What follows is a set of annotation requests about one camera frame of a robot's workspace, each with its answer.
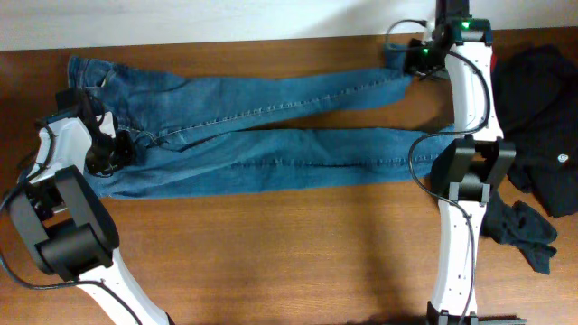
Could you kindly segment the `blue denim jeans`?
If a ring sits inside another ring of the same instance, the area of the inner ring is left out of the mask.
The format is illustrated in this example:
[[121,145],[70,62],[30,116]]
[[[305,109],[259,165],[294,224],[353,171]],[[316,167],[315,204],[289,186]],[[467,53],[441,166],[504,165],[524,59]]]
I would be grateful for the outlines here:
[[100,197],[157,200],[303,190],[426,176],[447,133],[282,129],[285,120],[403,99],[404,55],[382,68],[292,79],[209,77],[73,57],[69,85],[87,91],[135,145],[134,161],[88,176]]

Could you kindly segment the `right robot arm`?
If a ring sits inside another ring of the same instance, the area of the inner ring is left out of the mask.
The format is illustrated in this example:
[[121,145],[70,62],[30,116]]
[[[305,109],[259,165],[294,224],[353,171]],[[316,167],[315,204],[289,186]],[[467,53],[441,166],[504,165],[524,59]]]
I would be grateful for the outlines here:
[[475,298],[480,228],[493,191],[516,157],[505,141],[491,87],[493,35],[487,19],[467,1],[439,1],[420,44],[412,44],[408,68],[431,76],[449,74],[454,128],[435,159],[425,192],[441,216],[438,273],[425,321],[429,325],[479,324]]

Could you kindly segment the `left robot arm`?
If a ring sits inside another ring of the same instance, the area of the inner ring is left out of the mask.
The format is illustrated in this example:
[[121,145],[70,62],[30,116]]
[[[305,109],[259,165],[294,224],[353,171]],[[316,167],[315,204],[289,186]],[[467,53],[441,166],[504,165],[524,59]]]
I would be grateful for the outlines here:
[[40,147],[1,208],[37,267],[61,282],[28,283],[1,266],[30,290],[81,289],[115,324],[171,325],[129,272],[116,224],[85,178],[132,163],[130,136],[87,90],[66,89],[56,101],[57,113],[38,121]]

